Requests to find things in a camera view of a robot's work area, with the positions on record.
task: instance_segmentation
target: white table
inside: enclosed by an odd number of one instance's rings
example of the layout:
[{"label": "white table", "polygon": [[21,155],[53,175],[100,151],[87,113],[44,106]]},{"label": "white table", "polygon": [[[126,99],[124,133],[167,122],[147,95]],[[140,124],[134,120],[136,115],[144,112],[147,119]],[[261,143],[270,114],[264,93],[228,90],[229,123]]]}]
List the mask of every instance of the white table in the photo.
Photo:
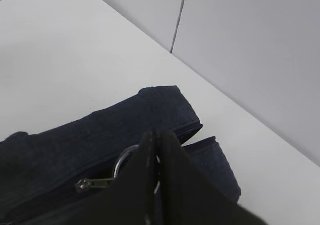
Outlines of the white table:
[{"label": "white table", "polygon": [[204,125],[189,144],[217,136],[240,204],[270,225],[320,223],[320,168],[102,0],[4,0],[0,19],[0,140],[177,85]]}]

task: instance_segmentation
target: dark blue denim fabric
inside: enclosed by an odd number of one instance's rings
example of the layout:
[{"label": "dark blue denim fabric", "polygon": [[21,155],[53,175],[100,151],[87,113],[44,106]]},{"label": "dark blue denim fabric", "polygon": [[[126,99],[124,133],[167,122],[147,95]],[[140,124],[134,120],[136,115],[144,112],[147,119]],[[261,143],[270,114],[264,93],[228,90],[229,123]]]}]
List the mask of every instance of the dark blue denim fabric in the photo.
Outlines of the dark blue denim fabric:
[{"label": "dark blue denim fabric", "polygon": [[[80,200],[97,193],[78,194],[74,184],[83,178],[108,178],[115,159],[125,148],[138,144],[144,132],[171,130],[184,143],[201,128],[179,89],[168,86],[142,89],[110,108],[41,134],[18,132],[0,142],[0,181],[5,181],[0,182],[0,224],[30,218],[34,219],[27,224],[63,224]],[[204,160],[195,153],[194,159],[201,161],[200,169],[206,169],[215,157]],[[230,167],[226,172],[234,178]],[[240,192],[236,180],[229,182],[227,190],[234,191],[223,194]],[[237,201],[239,195],[231,199]]]}]

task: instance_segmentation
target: black fabric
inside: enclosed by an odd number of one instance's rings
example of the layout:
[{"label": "black fabric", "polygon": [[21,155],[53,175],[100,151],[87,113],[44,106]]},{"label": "black fabric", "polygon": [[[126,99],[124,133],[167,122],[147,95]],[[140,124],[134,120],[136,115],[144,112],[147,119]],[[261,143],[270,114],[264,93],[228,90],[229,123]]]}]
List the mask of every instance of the black fabric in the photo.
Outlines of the black fabric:
[{"label": "black fabric", "polygon": [[265,225],[212,186],[174,133],[163,134],[159,156],[164,224]]},{"label": "black fabric", "polygon": [[[176,86],[142,89],[110,108],[36,135],[18,132],[0,142],[0,224],[63,224],[100,190],[77,193],[84,178],[110,178],[120,153],[154,128],[173,131],[183,144],[201,128]],[[209,138],[186,149],[228,199],[240,188],[219,144]]]},{"label": "black fabric", "polygon": [[[66,224],[155,224],[153,197],[159,166],[164,224],[265,225],[207,181],[174,133],[163,133],[159,141],[155,138],[152,132],[146,133],[119,179],[84,204]],[[156,164],[156,155],[160,164]]]},{"label": "black fabric", "polygon": [[119,178],[100,196],[89,200],[66,224],[154,224],[156,142],[152,132],[146,133]]}]

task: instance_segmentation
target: metal zipper pull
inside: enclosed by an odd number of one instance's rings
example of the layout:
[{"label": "metal zipper pull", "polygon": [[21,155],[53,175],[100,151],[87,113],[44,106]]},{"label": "metal zipper pull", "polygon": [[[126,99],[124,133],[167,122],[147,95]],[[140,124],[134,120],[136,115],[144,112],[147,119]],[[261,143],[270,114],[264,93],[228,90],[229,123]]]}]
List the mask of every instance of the metal zipper pull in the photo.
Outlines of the metal zipper pull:
[{"label": "metal zipper pull", "polygon": [[114,181],[114,178],[108,179],[81,179],[76,185],[75,189],[78,193],[89,191],[90,189],[106,189],[109,184]]}]

